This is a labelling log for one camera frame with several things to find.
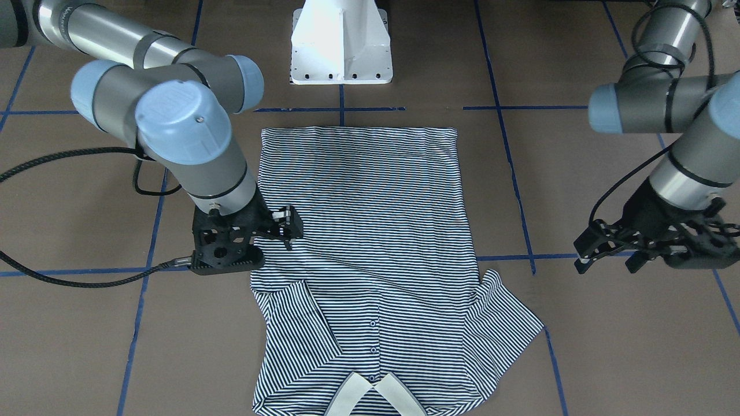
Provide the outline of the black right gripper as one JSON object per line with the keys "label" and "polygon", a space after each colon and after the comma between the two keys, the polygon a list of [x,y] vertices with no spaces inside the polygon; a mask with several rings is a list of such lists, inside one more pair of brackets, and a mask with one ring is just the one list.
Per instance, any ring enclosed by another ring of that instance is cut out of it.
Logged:
{"label": "black right gripper", "polygon": [[230,215],[222,215],[217,208],[204,213],[196,207],[191,270],[199,276],[214,276],[261,269],[266,258],[254,239],[280,240],[286,250],[293,250],[293,243],[301,239],[303,231],[304,223],[295,206],[272,211],[259,191],[248,205]]}

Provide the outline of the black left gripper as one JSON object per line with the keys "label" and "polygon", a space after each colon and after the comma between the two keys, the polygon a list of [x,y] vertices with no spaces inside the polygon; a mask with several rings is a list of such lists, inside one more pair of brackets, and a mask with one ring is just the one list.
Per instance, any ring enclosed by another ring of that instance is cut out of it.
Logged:
{"label": "black left gripper", "polygon": [[[719,215],[726,202],[710,198],[703,210],[683,210],[661,198],[646,179],[627,200],[614,227],[594,220],[574,240],[574,267],[585,274],[597,261],[622,258],[631,274],[656,258],[675,269],[725,269],[738,263],[738,225]],[[624,244],[632,250],[624,250]]]}

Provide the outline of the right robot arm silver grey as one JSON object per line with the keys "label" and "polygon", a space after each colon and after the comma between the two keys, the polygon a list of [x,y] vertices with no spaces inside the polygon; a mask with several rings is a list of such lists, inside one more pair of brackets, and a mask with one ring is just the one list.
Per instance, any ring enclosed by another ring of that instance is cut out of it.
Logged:
{"label": "right robot arm silver grey", "polygon": [[37,158],[2,180],[82,155],[125,153],[161,164],[194,202],[194,251],[143,276],[173,267],[201,276],[252,271],[265,263],[254,239],[279,240],[290,250],[303,237],[294,206],[267,208],[234,138],[229,116],[255,108],[264,94],[250,58],[216,56],[94,1],[3,1],[2,47],[37,44],[92,58],[72,79],[72,104],[124,145]]}

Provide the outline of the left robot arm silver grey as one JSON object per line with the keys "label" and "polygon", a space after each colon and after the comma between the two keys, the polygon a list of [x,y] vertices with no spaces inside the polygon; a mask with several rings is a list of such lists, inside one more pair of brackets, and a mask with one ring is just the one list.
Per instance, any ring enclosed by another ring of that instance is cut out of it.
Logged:
{"label": "left robot arm silver grey", "polygon": [[626,250],[634,273],[656,258],[675,269],[724,269],[738,262],[738,225],[720,211],[738,181],[738,73],[716,73],[706,19],[719,1],[658,1],[636,23],[634,52],[619,81],[590,97],[589,122],[608,134],[675,133],[655,169],[622,208],[597,219],[594,205],[575,240],[577,272]]}

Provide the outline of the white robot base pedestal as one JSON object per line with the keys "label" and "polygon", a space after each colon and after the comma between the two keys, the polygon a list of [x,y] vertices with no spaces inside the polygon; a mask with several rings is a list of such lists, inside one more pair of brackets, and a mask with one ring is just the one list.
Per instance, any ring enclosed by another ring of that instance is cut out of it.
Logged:
{"label": "white robot base pedestal", "polygon": [[306,1],[293,11],[290,81],[378,85],[394,78],[389,7],[382,1]]}

